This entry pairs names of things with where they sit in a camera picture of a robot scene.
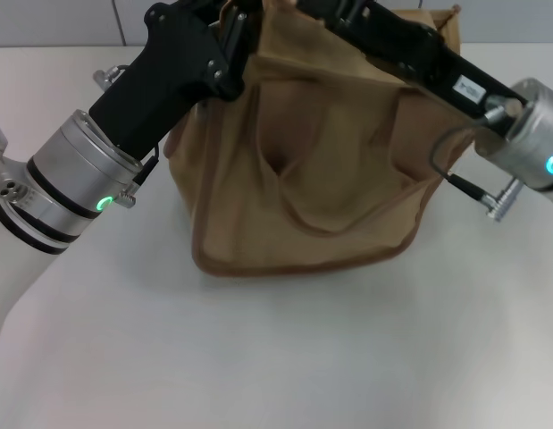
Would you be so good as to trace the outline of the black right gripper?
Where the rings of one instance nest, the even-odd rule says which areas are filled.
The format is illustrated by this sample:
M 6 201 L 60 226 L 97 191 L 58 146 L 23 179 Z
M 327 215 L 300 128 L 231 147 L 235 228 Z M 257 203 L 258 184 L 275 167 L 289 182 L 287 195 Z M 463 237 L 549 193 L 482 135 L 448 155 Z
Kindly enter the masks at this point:
M 487 112 L 491 97 L 529 101 L 452 51 L 433 28 L 398 17 L 376 1 L 298 0 L 297 9 L 357 49 L 373 49 L 366 59 L 378 69 L 422 90 L 472 120 Z M 482 99 L 461 95 L 465 77 L 484 90 Z

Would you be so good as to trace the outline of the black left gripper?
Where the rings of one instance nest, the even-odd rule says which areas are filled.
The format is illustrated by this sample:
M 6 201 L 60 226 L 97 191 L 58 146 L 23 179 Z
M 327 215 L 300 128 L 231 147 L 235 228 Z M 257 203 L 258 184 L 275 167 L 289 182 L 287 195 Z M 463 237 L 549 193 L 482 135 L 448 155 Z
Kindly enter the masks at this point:
M 208 25 L 220 18 L 219 41 Z M 262 4 L 154 4 L 144 17 L 144 49 L 89 108 L 89 116 L 113 145 L 144 158 L 195 104 L 239 96 L 262 19 Z

